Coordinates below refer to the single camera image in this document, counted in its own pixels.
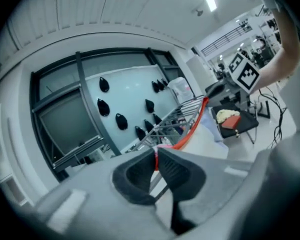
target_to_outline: metal dish rack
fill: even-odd
[[[203,99],[204,95],[201,95],[180,104],[155,125],[131,151],[140,150],[144,146],[151,148],[159,144],[174,147],[189,134],[194,124],[200,120]]]

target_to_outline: ceiling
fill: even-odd
[[[205,0],[22,0],[0,35],[0,65],[15,54],[25,58],[56,41],[100,32],[143,35],[191,48],[261,3],[215,2],[217,9],[211,13]],[[203,14],[198,17],[195,9]]]

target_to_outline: whiteboard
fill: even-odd
[[[109,83],[109,91],[102,92],[99,87],[100,77]],[[99,111],[98,99],[104,100],[110,107],[108,116],[101,116],[105,129],[119,150],[129,148],[136,139],[135,126],[144,131],[144,120],[155,124],[152,113],[146,108],[145,99],[154,102],[154,113],[161,119],[166,117],[178,106],[175,95],[169,88],[156,93],[152,81],[167,79],[157,65],[136,66],[108,71],[86,78],[89,92],[94,105]],[[128,129],[120,130],[116,122],[116,114],[124,115],[128,122]]]

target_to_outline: cable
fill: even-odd
[[[284,119],[284,113],[286,112],[287,108],[286,107],[281,108],[279,100],[275,97],[272,90],[270,90],[270,88],[268,88],[268,87],[267,87],[267,89],[271,92],[272,96],[270,94],[267,94],[267,93],[262,93],[261,90],[259,90],[259,93],[260,93],[259,97],[263,96],[263,97],[267,98],[268,100],[272,101],[280,110],[279,124],[273,131],[273,141],[267,147],[267,149],[268,149],[269,147],[273,148],[273,146],[275,144],[278,144],[279,140],[280,141],[282,140],[283,134],[282,134],[281,126],[282,126],[282,121]]]

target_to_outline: person's arm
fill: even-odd
[[[273,59],[260,69],[260,80],[253,91],[289,76],[300,62],[300,42],[294,22],[284,9],[272,9],[272,13],[279,28],[281,48]]]

